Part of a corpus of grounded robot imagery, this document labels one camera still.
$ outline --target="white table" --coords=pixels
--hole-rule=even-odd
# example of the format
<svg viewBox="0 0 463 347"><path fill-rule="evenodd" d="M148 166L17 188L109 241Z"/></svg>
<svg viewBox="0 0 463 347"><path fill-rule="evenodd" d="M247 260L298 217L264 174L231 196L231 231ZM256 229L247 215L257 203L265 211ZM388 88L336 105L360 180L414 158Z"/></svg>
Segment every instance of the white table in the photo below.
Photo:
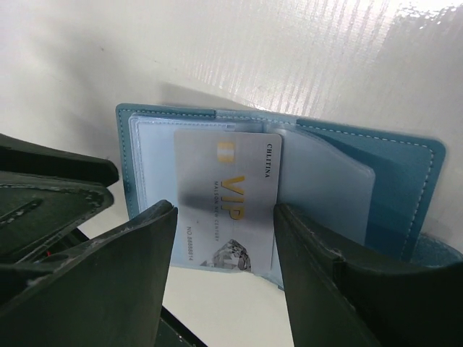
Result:
<svg viewBox="0 0 463 347"><path fill-rule="evenodd" d="M450 0L3 0L0 132L120 168L121 102L252 106L443 140L423 232L463 251L463 8ZM89 236L127 219L116 203ZM291 346L283 292L172 268L164 304L209 346Z"/></svg>

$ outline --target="blue leather cover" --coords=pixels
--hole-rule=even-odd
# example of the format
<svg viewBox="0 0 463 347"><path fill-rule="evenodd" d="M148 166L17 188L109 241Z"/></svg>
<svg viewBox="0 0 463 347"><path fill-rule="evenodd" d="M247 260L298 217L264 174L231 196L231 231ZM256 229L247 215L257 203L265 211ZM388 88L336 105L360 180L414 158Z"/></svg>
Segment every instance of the blue leather cover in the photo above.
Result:
<svg viewBox="0 0 463 347"><path fill-rule="evenodd" d="M404 261L412 258L446 152L438 140L265 111L121 104L116 108L116 116L124 189L131 218L139 213L129 139L128 120L133 113L176 119L263 121L285 124L319 136L375 171L366 246Z"/></svg>

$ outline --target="white stitching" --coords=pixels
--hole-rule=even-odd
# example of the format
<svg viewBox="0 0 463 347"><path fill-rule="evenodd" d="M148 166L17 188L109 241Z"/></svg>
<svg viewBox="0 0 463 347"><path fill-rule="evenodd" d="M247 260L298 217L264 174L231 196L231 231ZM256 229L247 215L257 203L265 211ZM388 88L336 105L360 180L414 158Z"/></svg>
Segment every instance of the white stitching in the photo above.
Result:
<svg viewBox="0 0 463 347"><path fill-rule="evenodd" d="M413 212L412 220L410 222L410 227L408 228L407 235L405 236L405 242L404 242L404 246L402 247L400 257L402 258L402 256L404 255L405 248L406 248L407 243L409 241L409 236L410 236L410 234L412 232L413 225L415 224L415 218L416 218L416 216L418 214L418 210L420 209L422 196L425 193L426 186L428 185L428 179L429 179L429 176L430 176L430 173L432 171L433 164L434 164L434 155L435 155L435 153L427 145L423 145L423 144L420 144L420 143L408 142L408 141L391 140L391 139L387 139L385 137L376 137L376 136L365 135L365 134L357 134L357 133L354 133L354 132L343 132L341 130L320 128L320 127L314 127L314 126L311 126L311 125L302 125L302 124L297 124L297 123L293 123L293 122L290 122L290 121L276 121L276 120L273 120L273 119L266 119L266 118L262 118L262 117L211 116L211 115L206 115L206 114L161 112L161 111L150 111L150 110L129 110L129 109L124 109L123 108L123 109L119 110L119 122L121 124L122 150L123 150L123 156L124 156L124 169L125 169L126 177L128 176L128 173L127 173L127 160L125 158L124 130L122 128L122 118L121 118L121 112L122 111L124 111L124 112L142 112L142 113L166 114L166 115L172 115L172 116L191 116L191 117L198 117L198 118L203 117L203 118L210 118L210 119L243 119L243 120L253 120L253 121L266 121L266 122L271 122L271 123L289 124L289 125L295 125L296 127L304 127L304 128L309 128L309 129L321 130L321 131L325 131L325 132L335 132L335 133L339 133L339 134L353 135L353 136L359 136L359 137L367 137L367 138L374 139L374 140L383 140L383 141L400 143L400 144L403 144L403 145L414 145L414 146L419 146L419 147L426 148L427 150L429 150L429 152L431 154L431 158L430 158L430 162L429 162L429 168L428 168L428 172L426 174L425 181L424 181L422 189L421 189L420 197L418 198L417 207L415 208L415 211ZM132 200L130 199L130 197L129 197L129 206L130 206L130 210L132 211L132 214L133 214Z"/></svg>

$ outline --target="gold logo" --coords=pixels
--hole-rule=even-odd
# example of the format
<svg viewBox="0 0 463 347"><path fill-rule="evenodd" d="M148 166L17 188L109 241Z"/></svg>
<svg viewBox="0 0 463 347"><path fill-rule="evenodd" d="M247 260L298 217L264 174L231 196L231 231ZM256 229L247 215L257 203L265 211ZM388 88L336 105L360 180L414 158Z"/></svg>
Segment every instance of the gold logo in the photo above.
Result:
<svg viewBox="0 0 463 347"><path fill-rule="evenodd" d="M221 163L234 163L233 142L219 142L217 144L217 160Z"/></svg>

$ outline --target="card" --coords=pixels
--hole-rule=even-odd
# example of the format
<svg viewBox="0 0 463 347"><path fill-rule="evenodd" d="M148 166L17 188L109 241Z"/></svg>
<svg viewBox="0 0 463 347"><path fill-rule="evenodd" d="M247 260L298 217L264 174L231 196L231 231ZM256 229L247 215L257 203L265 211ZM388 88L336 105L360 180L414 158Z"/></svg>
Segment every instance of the card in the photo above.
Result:
<svg viewBox="0 0 463 347"><path fill-rule="evenodd" d="M180 129L174 144L177 232L188 263L268 272L280 135Z"/></svg>

